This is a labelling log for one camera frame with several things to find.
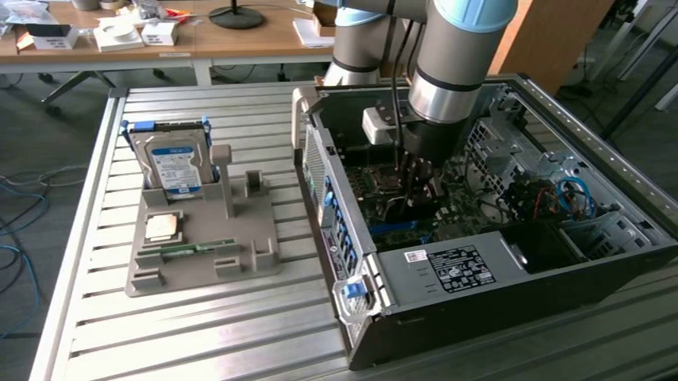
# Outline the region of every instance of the white box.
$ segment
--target white box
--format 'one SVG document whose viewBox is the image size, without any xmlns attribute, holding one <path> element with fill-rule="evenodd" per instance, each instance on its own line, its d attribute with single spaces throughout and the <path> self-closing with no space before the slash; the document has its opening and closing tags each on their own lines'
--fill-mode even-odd
<svg viewBox="0 0 678 381">
<path fill-rule="evenodd" d="M 62 50 L 74 48 L 74 42 L 77 41 L 77 29 L 72 25 L 38 25 L 40 31 L 34 31 L 34 27 L 30 27 L 28 32 L 33 38 L 33 45 L 37 50 Z M 53 27 L 53 30 L 48 30 L 44 27 Z"/>
<path fill-rule="evenodd" d="M 177 23 L 158 22 L 146 24 L 141 30 L 141 39 L 146 45 L 173 45 L 177 41 Z"/>
<path fill-rule="evenodd" d="M 129 33 L 121 36 L 117 33 L 118 31 L 110 31 L 110 28 L 110 25 L 94 28 L 94 39 L 100 52 L 113 52 L 116 50 L 142 48 L 145 46 L 136 29 L 130 28 Z"/>
</svg>

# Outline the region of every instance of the desk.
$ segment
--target desk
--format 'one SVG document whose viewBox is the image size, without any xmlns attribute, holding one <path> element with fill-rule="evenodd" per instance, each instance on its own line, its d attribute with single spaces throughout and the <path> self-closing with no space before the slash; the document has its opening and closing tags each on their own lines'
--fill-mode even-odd
<svg viewBox="0 0 678 381">
<path fill-rule="evenodd" d="M 268 3 L 297 6 L 293 0 L 249 0 L 248 4 Z M 166 8 L 206 14 L 225 5 L 224 1 L 162 2 Z M 57 71 L 104 71 L 164 67 L 192 67 L 197 85 L 209 86 L 209 68 L 232 64 L 292 64 L 328 62 L 330 48 L 304 48 L 292 27 L 294 17 L 306 17 L 298 12 L 274 7 L 257 7 L 265 16 L 261 27 L 249 30 L 229 30 L 213 25 L 206 17 L 200 24 L 190 22 L 178 27 L 174 46 L 152 46 L 118 52 L 98 53 L 94 38 L 80 37 L 73 50 L 36 50 L 33 47 L 17 52 L 17 34 L 0 40 L 0 74 Z M 98 25 L 97 17 L 109 17 L 109 10 L 78 11 L 69 2 L 49 3 L 49 12 L 62 24 L 78 28 Z"/>
</svg>

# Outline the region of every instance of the blue cable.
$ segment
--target blue cable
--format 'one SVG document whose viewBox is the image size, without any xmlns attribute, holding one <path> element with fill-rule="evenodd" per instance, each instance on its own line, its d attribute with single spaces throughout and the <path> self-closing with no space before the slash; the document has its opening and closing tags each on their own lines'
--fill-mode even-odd
<svg viewBox="0 0 678 381">
<path fill-rule="evenodd" d="M 557 201 L 560 202 L 561 208 L 564 210 L 569 210 L 567 203 L 564 201 L 564 197 L 561 196 L 561 189 L 560 189 L 560 186 L 567 181 L 571 183 L 576 183 L 581 187 L 583 197 L 585 198 L 585 203 L 588 204 L 588 217 L 593 218 L 593 216 L 595 216 L 595 202 L 593 202 L 593 199 L 591 198 L 591 194 L 588 193 L 588 187 L 585 186 L 585 183 L 583 182 L 583 180 L 580 178 L 565 177 L 565 178 L 560 179 L 560 181 L 557 181 L 555 184 L 555 192 L 556 192 Z"/>
<path fill-rule="evenodd" d="M 28 269 L 28 275 L 30 275 L 30 280 L 33 281 L 33 288 L 34 288 L 34 307 L 33 307 L 33 311 L 30 312 L 30 314 L 28 315 L 28 317 L 25 319 L 22 319 L 5 333 L 2 333 L 0 335 L 0 340 L 1 340 L 10 333 L 13 333 L 17 329 L 21 329 L 28 324 L 30 319 L 33 319 L 36 313 L 38 312 L 38 309 L 40 309 L 40 289 L 38 289 L 37 277 L 34 276 L 33 264 L 30 263 L 30 259 L 28 258 L 25 253 L 21 250 L 18 250 L 18 248 L 16 248 L 13 246 L 9 246 L 6 244 L 0 244 L 0 248 L 3 248 L 6 250 L 11 250 L 13 252 L 17 252 L 18 255 L 21 256 L 22 262 L 25 263 L 25 267 Z"/>
<path fill-rule="evenodd" d="M 44 214 L 46 213 L 48 201 L 42 195 L 18 192 L 17 190 L 11 189 L 2 183 L 0 183 L 0 188 L 2 188 L 6 192 L 13 194 L 14 196 L 25 196 L 25 197 L 38 198 L 40 202 L 42 204 L 42 209 L 38 211 L 38 213 L 34 215 L 34 217 L 30 220 L 28 220 L 22 225 L 20 225 L 17 228 L 13 228 L 13 229 L 7 229 L 7 227 L 5 227 L 3 230 L 0 230 L 0 236 L 5 236 L 9 233 L 16 233 L 18 230 L 28 228 L 28 226 L 30 224 L 33 224 L 33 222 L 36 222 L 44 216 Z"/>
</svg>

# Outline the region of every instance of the blue hard drive label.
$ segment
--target blue hard drive label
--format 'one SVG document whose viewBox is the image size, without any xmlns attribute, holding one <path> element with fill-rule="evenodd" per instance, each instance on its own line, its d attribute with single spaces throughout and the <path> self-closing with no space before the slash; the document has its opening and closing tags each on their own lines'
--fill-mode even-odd
<svg viewBox="0 0 678 381">
<path fill-rule="evenodd" d="M 189 198 L 200 190 L 200 171 L 190 164 L 194 157 L 192 147 L 156 148 L 150 151 L 152 162 L 160 177 L 161 187 L 172 198 Z"/>
<path fill-rule="evenodd" d="M 428 261 L 443 289 L 449 293 L 495 282 L 473 245 L 429 253 Z"/>
</svg>

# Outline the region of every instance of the slotted metal surface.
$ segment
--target slotted metal surface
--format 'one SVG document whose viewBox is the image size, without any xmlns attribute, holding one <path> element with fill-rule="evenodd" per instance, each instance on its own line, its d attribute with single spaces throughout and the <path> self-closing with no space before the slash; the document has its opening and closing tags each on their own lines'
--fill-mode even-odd
<svg viewBox="0 0 678 381">
<path fill-rule="evenodd" d="M 675 262 L 595 306 L 346 370 L 290 160 L 290 91 L 309 84 L 140 89 L 110 100 L 30 380 L 624 380 L 671 372 Z M 258 168 L 269 180 L 284 269 L 268 278 L 128 298 L 141 175 L 116 126 L 121 119 L 202 115 L 214 144 L 233 147 L 230 176 Z"/>
</svg>

